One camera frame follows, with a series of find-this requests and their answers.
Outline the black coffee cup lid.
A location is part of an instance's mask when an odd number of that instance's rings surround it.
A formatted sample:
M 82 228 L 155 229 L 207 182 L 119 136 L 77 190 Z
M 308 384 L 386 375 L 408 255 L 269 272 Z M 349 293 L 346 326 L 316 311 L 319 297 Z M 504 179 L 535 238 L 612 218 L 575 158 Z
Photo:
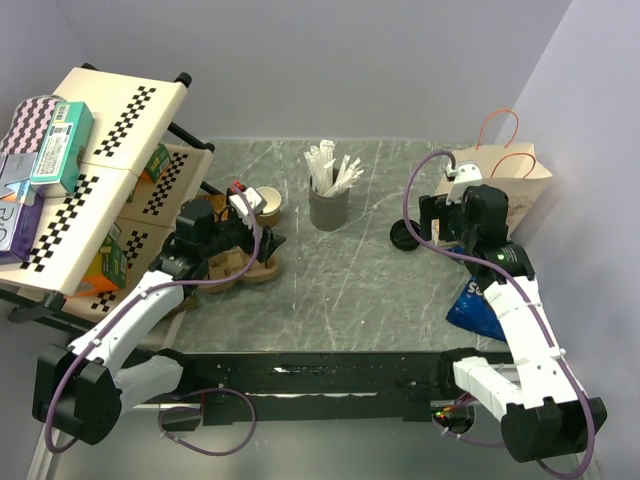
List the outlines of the black coffee cup lid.
M 393 223 L 389 238 L 391 244 L 400 251 L 411 252 L 420 246 L 420 243 L 410 234 L 403 219 Z

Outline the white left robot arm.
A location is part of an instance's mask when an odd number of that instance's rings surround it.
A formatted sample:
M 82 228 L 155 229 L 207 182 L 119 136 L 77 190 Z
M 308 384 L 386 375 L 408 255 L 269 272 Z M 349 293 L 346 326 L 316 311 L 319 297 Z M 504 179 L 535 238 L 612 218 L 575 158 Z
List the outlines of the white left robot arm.
M 32 414 L 44 424 L 50 452 L 66 450 L 56 445 L 54 431 L 95 445 L 136 406 L 164 394 L 177 402 L 195 395 L 198 378 L 175 352 L 159 352 L 130 368 L 124 363 L 151 329 L 197 287 L 234 282 L 250 269 L 244 266 L 229 277 L 211 280 L 210 258 L 240 248 L 249 254 L 250 263 L 264 263 L 285 242 L 284 236 L 258 224 L 267 201 L 257 190 L 235 192 L 228 204 L 227 219 L 219 220 L 209 201 L 185 202 L 174 231 L 129 295 L 92 330 L 40 355 Z

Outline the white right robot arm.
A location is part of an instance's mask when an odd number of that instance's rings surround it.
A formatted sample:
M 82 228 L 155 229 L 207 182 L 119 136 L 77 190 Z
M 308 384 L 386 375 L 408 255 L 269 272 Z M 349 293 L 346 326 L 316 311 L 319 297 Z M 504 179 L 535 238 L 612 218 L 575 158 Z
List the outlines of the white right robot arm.
M 467 392 L 489 410 L 518 462 L 542 463 L 574 453 L 589 462 L 607 410 L 601 398 L 586 395 L 565 360 L 529 257 L 509 239 L 508 206 L 507 194 L 488 185 L 467 188 L 458 202 L 444 195 L 419 199 L 422 242 L 430 242 L 431 224 L 438 221 L 462 247 L 453 257 L 475 277 L 518 374 L 517 381 L 510 381 L 487 360 L 465 357 L 437 373 L 437 387 L 453 399 Z

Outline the paper coffee cup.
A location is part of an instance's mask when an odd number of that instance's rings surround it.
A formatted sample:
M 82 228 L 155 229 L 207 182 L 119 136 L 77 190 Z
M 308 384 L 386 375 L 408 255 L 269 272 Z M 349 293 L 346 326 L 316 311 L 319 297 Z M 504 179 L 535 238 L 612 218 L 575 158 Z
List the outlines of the paper coffee cup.
M 266 201 L 266 205 L 257 216 L 257 220 L 261 226 L 275 228 L 280 221 L 282 197 L 275 188 L 269 186 L 258 187 L 257 192 Z

